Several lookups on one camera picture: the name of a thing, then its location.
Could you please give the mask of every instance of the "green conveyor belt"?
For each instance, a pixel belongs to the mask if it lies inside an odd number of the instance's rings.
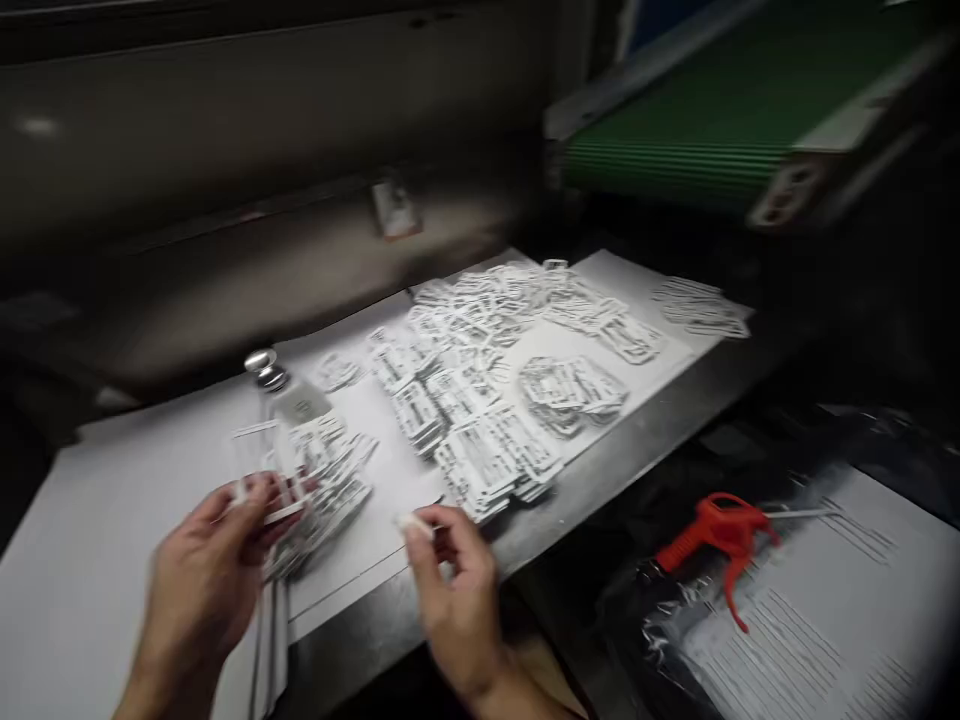
[[[800,138],[923,42],[922,6],[771,0],[578,132],[564,181],[746,212]]]

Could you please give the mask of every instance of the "metal table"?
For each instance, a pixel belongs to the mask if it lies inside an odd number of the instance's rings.
[[[503,578],[636,482],[813,335],[812,325],[770,314],[750,324],[749,341],[721,343],[564,468],[562,492],[485,528]],[[579,481],[564,483],[567,478]],[[407,568],[293,647],[277,717],[330,712],[423,640]]]

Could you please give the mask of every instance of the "red air blow gun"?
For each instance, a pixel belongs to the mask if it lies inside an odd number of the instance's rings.
[[[733,505],[721,507],[718,500]],[[770,526],[770,518],[753,505],[730,493],[711,493],[697,503],[697,519],[680,536],[656,555],[656,561],[667,573],[673,573],[701,545],[713,545],[730,556],[730,565],[723,580],[723,593],[733,619],[743,632],[750,632],[737,614],[733,588],[737,578],[753,560],[753,534],[763,530],[774,545],[780,536]]]

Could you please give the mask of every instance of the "pile of paper tags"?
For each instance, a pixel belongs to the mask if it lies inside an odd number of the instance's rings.
[[[579,433],[586,423],[617,419],[627,388],[588,358],[531,358],[520,370],[520,387],[530,414],[560,438]]]
[[[660,304],[665,320],[682,325],[688,333],[738,339],[750,337],[743,310],[724,298],[720,288],[671,277],[650,297]]]
[[[327,393],[353,385],[361,377],[360,365],[335,352],[320,358],[314,371],[317,387]]]
[[[465,272],[455,284],[431,280],[414,302],[410,331],[379,328],[369,336],[372,371],[410,444],[436,459],[451,499],[477,522],[506,508],[511,496],[540,497],[562,467],[554,441],[504,399],[508,348],[543,321],[595,338],[633,364],[655,358],[664,341],[563,260]],[[627,396],[616,378],[584,358],[540,361],[520,380],[533,388],[524,389],[528,402],[531,393],[543,401],[536,410],[531,404],[534,417],[558,437],[616,418]],[[555,379],[566,383],[556,392]],[[544,395],[548,390],[554,394]]]
[[[348,438],[334,413],[289,430],[271,421],[234,433],[238,502],[246,495],[246,476],[272,471],[285,482],[266,524],[302,513],[300,522],[270,552],[266,577],[289,575],[354,516],[372,492],[363,471],[377,444],[367,435]]]

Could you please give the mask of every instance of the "metal knob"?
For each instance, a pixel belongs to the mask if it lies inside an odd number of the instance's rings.
[[[257,376],[257,386],[266,392],[276,392],[287,384],[287,371],[277,364],[277,353],[273,348],[250,353],[243,366]]]
[[[247,359],[243,361],[243,366],[247,369],[247,372],[260,372],[276,362],[277,351],[273,348],[267,348],[266,350],[255,350],[247,355]]]

